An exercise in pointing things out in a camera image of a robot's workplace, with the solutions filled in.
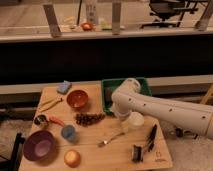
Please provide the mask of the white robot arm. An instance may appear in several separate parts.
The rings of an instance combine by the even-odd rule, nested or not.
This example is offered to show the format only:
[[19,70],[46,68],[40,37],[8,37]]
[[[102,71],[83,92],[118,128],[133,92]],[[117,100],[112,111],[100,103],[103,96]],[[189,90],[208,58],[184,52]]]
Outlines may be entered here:
[[142,95],[141,89],[135,78],[125,79],[111,95],[114,113],[137,111],[213,140],[213,106]]

